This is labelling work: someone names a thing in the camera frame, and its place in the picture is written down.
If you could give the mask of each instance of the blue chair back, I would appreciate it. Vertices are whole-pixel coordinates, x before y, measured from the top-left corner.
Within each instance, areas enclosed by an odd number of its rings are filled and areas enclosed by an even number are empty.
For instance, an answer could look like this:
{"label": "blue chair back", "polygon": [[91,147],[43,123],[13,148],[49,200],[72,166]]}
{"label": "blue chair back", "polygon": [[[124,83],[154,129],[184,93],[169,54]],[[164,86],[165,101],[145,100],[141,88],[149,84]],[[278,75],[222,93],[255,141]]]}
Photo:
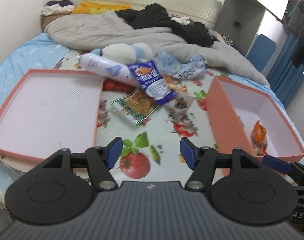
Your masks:
{"label": "blue chair back", "polygon": [[262,73],[275,50],[276,43],[263,34],[260,34],[257,36],[246,58],[255,66],[258,71]]}

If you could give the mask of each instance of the gray ribbed panel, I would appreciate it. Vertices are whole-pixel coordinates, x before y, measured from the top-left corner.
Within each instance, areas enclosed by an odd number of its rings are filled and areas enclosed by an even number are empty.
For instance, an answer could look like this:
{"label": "gray ribbed panel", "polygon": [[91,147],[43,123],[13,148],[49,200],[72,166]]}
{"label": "gray ribbed panel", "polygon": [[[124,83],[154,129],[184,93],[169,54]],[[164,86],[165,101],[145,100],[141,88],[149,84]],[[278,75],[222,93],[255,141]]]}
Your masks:
{"label": "gray ribbed panel", "polygon": [[90,209],[60,225],[13,223],[0,240],[299,240],[287,223],[271,227],[239,225],[218,214],[198,192],[178,182],[124,182],[100,193]]}

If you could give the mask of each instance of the circular black cover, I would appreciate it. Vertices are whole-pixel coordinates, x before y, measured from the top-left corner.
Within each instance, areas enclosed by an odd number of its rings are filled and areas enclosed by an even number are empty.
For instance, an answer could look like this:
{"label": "circular black cover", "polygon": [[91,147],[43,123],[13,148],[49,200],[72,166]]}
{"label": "circular black cover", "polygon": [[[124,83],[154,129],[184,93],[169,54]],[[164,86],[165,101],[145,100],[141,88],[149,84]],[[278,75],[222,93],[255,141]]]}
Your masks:
{"label": "circular black cover", "polygon": [[29,224],[62,223],[82,213],[92,201],[92,189],[69,172],[27,173],[14,182],[5,195],[12,218]]}
{"label": "circular black cover", "polygon": [[212,186],[210,200],[225,217],[242,224],[280,222],[291,215],[298,196],[281,177],[268,175],[255,169],[232,173]]}

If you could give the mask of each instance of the pea pod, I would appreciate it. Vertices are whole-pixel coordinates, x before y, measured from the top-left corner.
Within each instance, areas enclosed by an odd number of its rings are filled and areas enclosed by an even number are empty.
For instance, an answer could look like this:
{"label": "pea pod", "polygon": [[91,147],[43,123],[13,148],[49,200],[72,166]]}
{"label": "pea pod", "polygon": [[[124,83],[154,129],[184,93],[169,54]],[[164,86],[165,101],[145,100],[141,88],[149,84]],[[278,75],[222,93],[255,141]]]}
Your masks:
{"label": "pea pod", "polygon": [[151,151],[151,155],[153,160],[160,165],[161,162],[161,158],[159,153],[157,152],[156,148],[154,147],[154,145],[150,145],[150,151]]}

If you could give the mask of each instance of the yellow pillow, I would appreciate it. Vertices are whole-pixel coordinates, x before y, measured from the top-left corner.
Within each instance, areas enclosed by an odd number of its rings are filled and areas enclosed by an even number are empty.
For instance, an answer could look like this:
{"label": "yellow pillow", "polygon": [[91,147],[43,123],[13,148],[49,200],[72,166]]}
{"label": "yellow pillow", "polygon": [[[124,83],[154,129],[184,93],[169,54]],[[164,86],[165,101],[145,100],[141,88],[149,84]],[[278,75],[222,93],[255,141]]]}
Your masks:
{"label": "yellow pillow", "polygon": [[113,11],[126,10],[126,9],[130,9],[130,7],[131,6],[129,4],[112,5],[112,4],[99,4],[99,3],[82,1],[80,5],[72,11],[72,14],[78,14],[78,13],[91,14],[91,11],[94,12],[94,9],[105,9],[106,11],[99,10],[98,12],[95,12],[95,14],[101,14],[103,12],[107,12],[110,10]]}

